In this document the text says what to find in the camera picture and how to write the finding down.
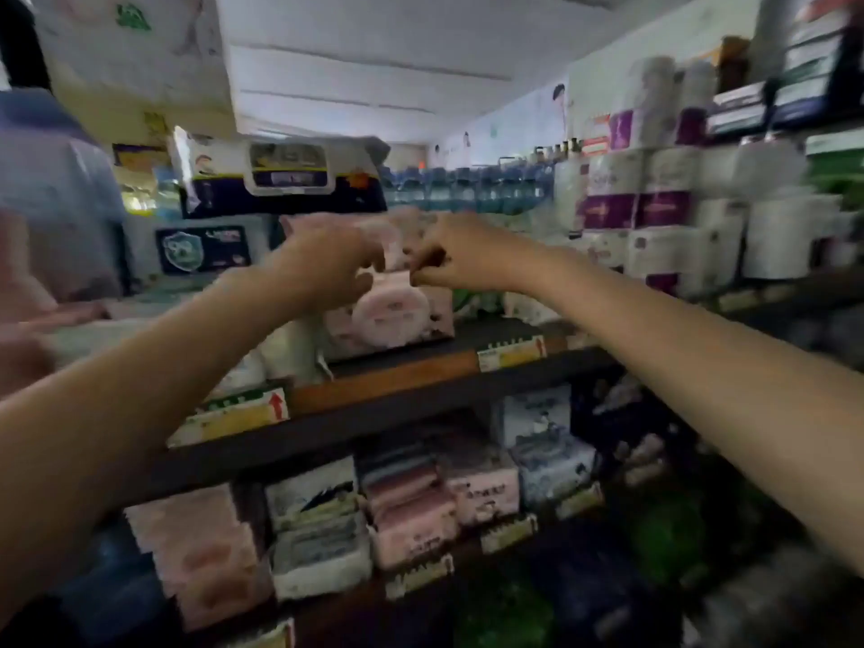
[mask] ceiling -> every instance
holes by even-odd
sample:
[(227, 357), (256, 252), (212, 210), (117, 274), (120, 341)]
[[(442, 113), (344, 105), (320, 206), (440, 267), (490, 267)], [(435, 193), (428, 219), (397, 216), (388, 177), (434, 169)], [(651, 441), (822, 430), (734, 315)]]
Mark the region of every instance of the ceiling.
[(241, 131), (426, 143), (688, 0), (218, 0)]

